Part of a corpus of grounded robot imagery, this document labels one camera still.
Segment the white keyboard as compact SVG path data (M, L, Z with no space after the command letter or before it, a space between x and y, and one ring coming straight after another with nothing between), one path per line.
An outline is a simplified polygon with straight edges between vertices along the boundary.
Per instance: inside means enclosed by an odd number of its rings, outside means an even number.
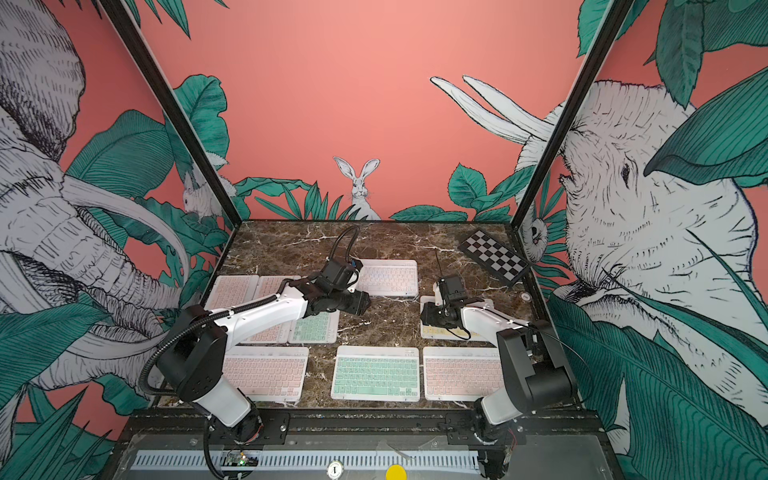
M370 296L415 298L419 294L415 260L363 259L356 290Z

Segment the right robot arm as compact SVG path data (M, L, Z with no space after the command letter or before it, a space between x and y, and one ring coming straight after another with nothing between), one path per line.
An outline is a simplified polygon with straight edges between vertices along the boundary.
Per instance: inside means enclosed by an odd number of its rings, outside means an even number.
M435 299L420 313L422 324L476 333L499 354L502 386L474 402L471 428L478 441L493 445L519 417L577 396L567 346L551 323L518 320L489 307L470 296L458 275L438 279L433 291Z

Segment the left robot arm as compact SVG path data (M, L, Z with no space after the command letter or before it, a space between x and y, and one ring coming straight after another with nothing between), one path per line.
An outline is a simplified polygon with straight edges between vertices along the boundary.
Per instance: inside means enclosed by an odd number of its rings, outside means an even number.
M225 355L248 338L277 325L322 312L362 315L370 295L356 288L363 261L329 258L323 268L286 279L272 295L233 307L182 311L140 372L140 390L175 395L239 444L262 436L264 421L255 403L224 376Z

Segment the yellow keyboard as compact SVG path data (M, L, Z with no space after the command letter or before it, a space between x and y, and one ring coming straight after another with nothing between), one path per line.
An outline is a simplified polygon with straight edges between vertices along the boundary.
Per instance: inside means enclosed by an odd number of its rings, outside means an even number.
M423 313L424 307L427 303L434 303L435 297L433 296L421 296L420 302L420 314ZM493 308L494 302L491 299L483 299L483 305L488 308ZM423 339L432 340L450 340L450 341L472 341L472 342L485 342L486 340L479 334L473 331L465 332L461 328L446 329L439 326L430 326L421 324L420 333Z

